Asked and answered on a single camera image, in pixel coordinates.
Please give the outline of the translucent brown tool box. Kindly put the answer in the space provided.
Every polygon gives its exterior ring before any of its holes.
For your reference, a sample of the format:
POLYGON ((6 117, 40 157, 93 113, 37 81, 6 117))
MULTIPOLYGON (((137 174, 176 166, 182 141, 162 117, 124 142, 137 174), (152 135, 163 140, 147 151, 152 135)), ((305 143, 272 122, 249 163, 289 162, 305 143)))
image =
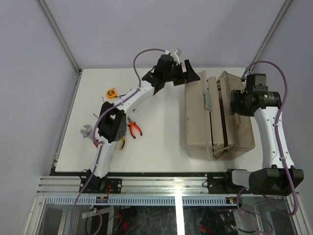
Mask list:
POLYGON ((188 83, 185 95, 185 139, 194 159, 233 160, 255 148, 251 119, 230 115, 232 90, 240 90, 240 77, 223 71, 219 77, 198 73, 200 81, 188 83), (212 112, 204 107, 203 94, 212 98, 212 112))

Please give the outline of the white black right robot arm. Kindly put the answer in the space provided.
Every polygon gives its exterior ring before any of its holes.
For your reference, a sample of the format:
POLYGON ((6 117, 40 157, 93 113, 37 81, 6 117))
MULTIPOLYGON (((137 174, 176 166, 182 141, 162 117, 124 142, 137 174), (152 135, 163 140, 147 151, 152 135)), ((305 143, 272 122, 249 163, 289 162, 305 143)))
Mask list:
POLYGON ((247 171, 229 170, 231 176, 223 180, 223 188, 234 193, 240 186, 255 195, 288 196, 304 179, 304 172, 294 166, 282 125, 278 92, 270 92, 265 74, 246 76, 241 90, 232 90, 229 113, 254 117, 260 132, 263 163, 262 169, 247 171))

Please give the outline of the green tool box latch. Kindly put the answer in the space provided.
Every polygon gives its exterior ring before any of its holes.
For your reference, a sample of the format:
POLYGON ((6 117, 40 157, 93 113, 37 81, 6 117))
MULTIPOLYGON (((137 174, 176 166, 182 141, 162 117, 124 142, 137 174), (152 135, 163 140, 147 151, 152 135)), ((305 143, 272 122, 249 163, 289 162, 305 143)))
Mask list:
POLYGON ((203 94, 204 98, 204 107, 206 110, 212 112, 212 98, 209 92, 203 94))

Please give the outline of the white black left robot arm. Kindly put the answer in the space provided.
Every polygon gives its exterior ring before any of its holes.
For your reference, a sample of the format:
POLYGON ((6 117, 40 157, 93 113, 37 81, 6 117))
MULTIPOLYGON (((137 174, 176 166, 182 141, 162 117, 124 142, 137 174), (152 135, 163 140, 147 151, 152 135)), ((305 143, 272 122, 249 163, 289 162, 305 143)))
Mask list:
POLYGON ((91 180, 90 187, 96 193, 106 190, 107 181, 104 177, 109 172, 115 145, 126 135, 127 117, 130 113, 145 99, 163 89, 167 82, 173 82, 174 86, 178 86, 200 80, 188 59, 184 64, 186 71, 183 71, 182 63, 171 54, 163 54, 157 65, 141 78, 136 88, 114 103, 102 104, 99 119, 92 133, 92 140, 98 145, 98 150, 92 170, 95 177, 91 180))

